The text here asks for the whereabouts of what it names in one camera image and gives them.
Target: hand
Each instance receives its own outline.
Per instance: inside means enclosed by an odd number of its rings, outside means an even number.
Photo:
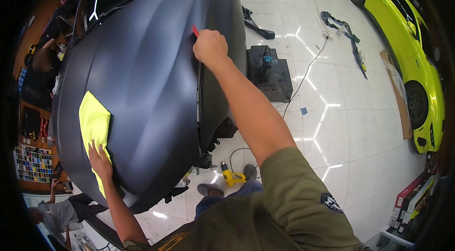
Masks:
[[[222,61],[228,60],[228,44],[218,31],[201,30],[193,45],[194,56],[210,70]]]
[[[98,146],[96,151],[95,140],[92,140],[92,145],[88,144],[88,157],[90,158],[90,165],[101,178],[102,182],[112,180],[112,164],[107,159],[102,145]]]
[[[59,183],[58,179],[56,178],[53,178],[52,179],[52,183],[50,184],[50,188],[51,189],[54,189],[55,187],[57,187],[57,184]]]

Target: black trousers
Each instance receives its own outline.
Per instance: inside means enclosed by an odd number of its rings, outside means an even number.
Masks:
[[[90,203],[93,202],[93,200],[91,199],[91,197],[87,196],[84,193],[71,196],[68,198],[68,200],[70,201],[71,205],[76,211],[79,222],[107,210],[106,207],[100,204],[90,205]]]

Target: shirt logo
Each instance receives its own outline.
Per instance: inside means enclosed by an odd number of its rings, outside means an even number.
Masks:
[[[337,201],[335,201],[335,198],[332,196],[332,194],[330,194],[328,192],[324,192],[321,194],[321,197],[319,198],[319,202],[324,204],[331,211],[339,212],[340,214],[344,214],[343,210],[338,206]]]

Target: car hood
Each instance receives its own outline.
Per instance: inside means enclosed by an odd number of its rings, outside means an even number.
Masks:
[[[191,25],[203,27],[206,8],[207,0],[134,0],[67,51],[53,102],[58,153],[98,203],[106,205],[78,115],[86,91],[111,113],[107,150],[130,209],[139,198],[158,202],[199,156]]]

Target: yellow microfiber towel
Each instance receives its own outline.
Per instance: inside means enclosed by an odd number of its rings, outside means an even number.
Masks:
[[[104,106],[93,96],[90,91],[87,91],[81,102],[81,106],[79,106],[79,123],[81,125],[82,140],[84,142],[87,157],[88,144],[90,143],[91,145],[91,141],[95,140],[95,149],[98,150],[98,146],[102,145],[103,150],[109,159],[109,162],[112,164],[111,156],[106,150],[107,133],[109,130],[110,119],[111,113],[109,113],[109,111],[104,108]],[[104,195],[104,188],[100,177],[98,174],[96,174],[93,168],[91,171],[96,176],[100,192],[103,194],[103,197],[106,197]]]

